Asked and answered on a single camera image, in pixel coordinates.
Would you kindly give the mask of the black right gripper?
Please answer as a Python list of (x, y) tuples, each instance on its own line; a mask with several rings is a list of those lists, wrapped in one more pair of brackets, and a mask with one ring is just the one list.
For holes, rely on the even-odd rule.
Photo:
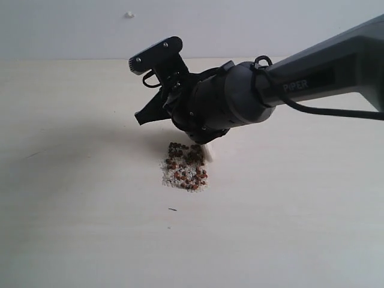
[(194, 76), (180, 54), (150, 58), (134, 56), (134, 72), (143, 75), (142, 83), (158, 88), (153, 98), (134, 114), (139, 125), (171, 119), (175, 126), (195, 126), (196, 118), (187, 108)]

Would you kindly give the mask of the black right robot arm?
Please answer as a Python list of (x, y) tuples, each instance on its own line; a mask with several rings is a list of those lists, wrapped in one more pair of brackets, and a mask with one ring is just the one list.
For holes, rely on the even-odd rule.
[[(191, 73), (173, 36), (132, 56), (130, 71), (158, 79), (156, 95), (136, 112), (139, 124), (170, 119), (206, 144), (231, 128), (267, 120), (285, 104), (312, 115), (383, 119), (383, 17), (340, 33), (282, 61), (265, 55)], [(315, 108), (307, 100), (357, 92), (373, 111)]]

